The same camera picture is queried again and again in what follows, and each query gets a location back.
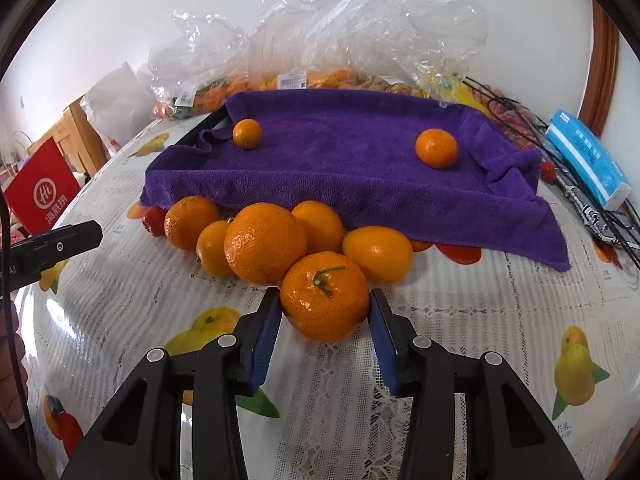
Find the screw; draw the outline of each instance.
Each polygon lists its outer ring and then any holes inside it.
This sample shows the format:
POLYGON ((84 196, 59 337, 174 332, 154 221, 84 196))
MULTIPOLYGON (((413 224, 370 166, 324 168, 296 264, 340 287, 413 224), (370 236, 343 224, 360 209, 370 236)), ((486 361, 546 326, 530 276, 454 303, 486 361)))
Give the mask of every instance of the screw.
POLYGON ((487 352, 484 354, 484 360, 493 366, 502 364, 502 356, 496 352, 487 352))
POLYGON ((161 348, 154 348, 146 353, 146 360, 150 363, 155 363, 164 357, 164 350, 161 348))
POLYGON ((232 334, 221 335, 218 338, 218 344, 222 346, 222 348, 228 348, 229 346, 233 346, 236 344, 236 336, 232 334))
POLYGON ((417 335, 414 337, 414 346, 417 346, 418 348, 429 348, 432 342, 431 338, 425 335, 417 335))

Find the tablecloth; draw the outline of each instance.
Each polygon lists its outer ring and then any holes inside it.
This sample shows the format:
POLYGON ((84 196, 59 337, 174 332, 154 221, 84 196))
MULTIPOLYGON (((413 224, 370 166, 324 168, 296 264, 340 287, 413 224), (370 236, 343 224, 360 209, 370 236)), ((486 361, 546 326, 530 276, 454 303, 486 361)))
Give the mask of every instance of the tablecloth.
MULTIPOLYGON (((245 314, 260 302, 263 287, 212 278, 193 253, 151 237, 139 219, 127 217, 136 216, 130 208, 150 161, 200 120, 153 123, 125 146, 58 222, 95 219, 104 232, 100 247, 70 259, 55 283, 18 292, 30 412, 38 444, 59 472, 67 456, 47 424, 46 396, 58 399, 87 432, 149 349, 188 330, 209 308, 245 314)), ((433 246, 416 253, 403 282, 383 290, 395 313, 449 351, 500 352, 553 419, 585 478, 600 480, 640 416, 639 275, 623 254, 611 258, 597 250, 546 185, 538 193, 566 237, 568 272, 490 250, 463 265, 433 246), (600 370, 592 397, 581 406, 559 403, 554 383, 562 335, 573 325, 586 334, 600 370)), ((383 386, 366 324, 345 342, 318 344, 283 318, 263 389, 279 418, 238 408, 249 478, 397 477, 412 403, 392 398, 383 386)), ((459 479, 465 476, 463 413, 457 396, 459 479)), ((185 405, 183 478, 191 478, 191 421, 185 405)))

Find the red paper bag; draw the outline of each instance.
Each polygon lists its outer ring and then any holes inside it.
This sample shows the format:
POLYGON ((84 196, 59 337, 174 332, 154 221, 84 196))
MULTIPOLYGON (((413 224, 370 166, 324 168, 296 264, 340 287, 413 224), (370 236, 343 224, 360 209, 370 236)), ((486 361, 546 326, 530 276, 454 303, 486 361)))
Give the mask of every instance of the red paper bag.
POLYGON ((78 191, 78 181, 55 140, 49 139, 25 163, 4 196, 24 228, 37 235, 53 227, 78 191))

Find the green stem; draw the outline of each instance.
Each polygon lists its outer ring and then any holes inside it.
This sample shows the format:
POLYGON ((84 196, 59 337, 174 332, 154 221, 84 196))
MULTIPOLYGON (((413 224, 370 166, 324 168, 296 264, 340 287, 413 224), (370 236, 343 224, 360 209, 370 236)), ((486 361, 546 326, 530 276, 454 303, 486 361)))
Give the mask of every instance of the green stem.
POLYGON ((331 272, 332 270, 344 270, 344 269, 345 269, 344 266, 337 266, 337 267, 329 267, 327 269, 318 270, 318 272, 314 274, 314 280, 313 280, 314 285, 320 290, 322 290, 322 292, 324 292, 324 294, 328 298, 332 297, 334 294, 332 293, 331 289, 327 287, 329 282, 327 281, 325 274, 328 272, 331 272))

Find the white wall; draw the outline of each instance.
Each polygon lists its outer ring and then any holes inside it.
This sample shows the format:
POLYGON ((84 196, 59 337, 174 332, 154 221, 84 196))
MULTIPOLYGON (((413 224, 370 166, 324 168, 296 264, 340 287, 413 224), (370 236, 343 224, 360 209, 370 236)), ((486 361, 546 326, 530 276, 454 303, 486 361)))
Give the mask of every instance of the white wall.
POLYGON ((0 143, 9 138, 9 132, 7 131, 6 124, 4 124, 4 117, 0 112, 0 143))
POLYGON ((625 172, 633 189, 631 201, 637 207, 640 196, 640 61, 620 36, 618 73, 602 143, 625 172))
MULTIPOLYGON (((477 0, 489 39, 471 75, 510 91, 549 117, 577 112, 589 65, 590 0, 477 0)), ((246 30, 260 0, 58 0, 24 43, 2 82, 7 129, 42 135, 63 108, 128 60, 146 63, 150 46, 174 38, 174 9, 215 12, 246 30)))

